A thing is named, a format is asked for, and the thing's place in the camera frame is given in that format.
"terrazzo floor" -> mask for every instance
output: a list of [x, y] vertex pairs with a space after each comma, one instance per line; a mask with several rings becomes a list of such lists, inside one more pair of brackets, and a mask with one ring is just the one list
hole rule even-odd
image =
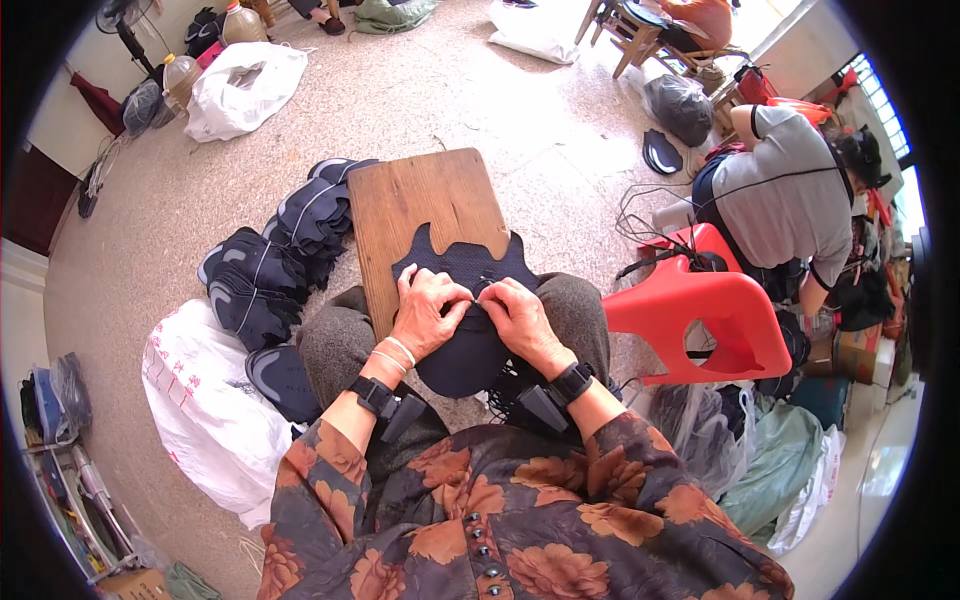
[[[635, 244], [613, 228], [624, 191], [689, 180], [643, 164], [643, 132], [657, 125], [630, 85], [639, 71], [612, 78], [620, 55], [606, 35], [590, 48], [588, 34], [580, 59], [560, 66], [487, 43], [487, 4], [444, 0], [430, 21], [394, 36], [329, 37], [281, 12], [276, 41], [317, 47], [286, 107], [227, 142], [197, 143], [181, 117], [147, 131], [117, 158], [93, 216], [73, 212], [63, 228], [46, 282], [47, 346], [51, 358], [76, 351], [84, 365], [95, 414], [87, 449], [143, 534], [227, 599], [255, 595], [259, 536], [167, 456], [139, 364], [153, 326], [204, 296], [195, 272], [210, 248], [239, 227], [262, 228], [322, 158], [475, 147], [531, 269], [584, 277], [607, 295], [623, 285], [614, 274], [636, 260]], [[572, 38], [587, 2], [570, 7]], [[344, 20], [352, 30], [352, 17]], [[661, 193], [636, 199], [632, 211], [646, 217], [672, 202]], [[359, 282], [350, 238], [329, 290], [314, 294], [305, 317]], [[618, 380], [658, 368], [640, 341], [613, 334], [612, 342]], [[490, 418], [473, 400], [431, 401], [451, 430]]]

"shoe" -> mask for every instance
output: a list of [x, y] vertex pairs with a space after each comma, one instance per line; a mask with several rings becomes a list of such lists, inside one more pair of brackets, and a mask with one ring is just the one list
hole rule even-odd
[[320, 28], [324, 30], [328, 36], [339, 36], [347, 30], [344, 22], [333, 16], [328, 18]]

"brown door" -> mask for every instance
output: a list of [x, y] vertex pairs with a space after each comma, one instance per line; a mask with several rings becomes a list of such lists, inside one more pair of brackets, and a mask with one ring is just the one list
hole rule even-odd
[[31, 146], [17, 150], [11, 180], [4, 187], [3, 236], [28, 250], [50, 255], [57, 223], [66, 209], [77, 178]]

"wrist-mounted device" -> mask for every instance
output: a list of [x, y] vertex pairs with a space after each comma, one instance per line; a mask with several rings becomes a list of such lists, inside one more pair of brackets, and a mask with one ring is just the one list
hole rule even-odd
[[539, 385], [527, 389], [519, 397], [520, 404], [557, 431], [564, 431], [569, 426], [564, 416], [566, 405], [587, 391], [595, 374], [589, 364], [573, 363], [546, 389]]
[[386, 444], [396, 442], [400, 434], [406, 431], [426, 409], [426, 402], [412, 394], [406, 395], [403, 399], [394, 396], [394, 391], [376, 377], [368, 379], [363, 375], [357, 375], [347, 389], [360, 396], [357, 398], [357, 404], [372, 412], [377, 421], [387, 423], [387, 428], [380, 436], [380, 440]]

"red umbrella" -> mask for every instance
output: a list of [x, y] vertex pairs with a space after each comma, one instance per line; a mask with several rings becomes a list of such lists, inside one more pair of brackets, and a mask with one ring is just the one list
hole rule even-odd
[[124, 132], [126, 127], [123, 124], [120, 103], [110, 98], [109, 92], [87, 81], [80, 76], [80, 73], [73, 74], [70, 84], [80, 90], [84, 100], [93, 110], [93, 114], [97, 115], [110, 133], [119, 135]]

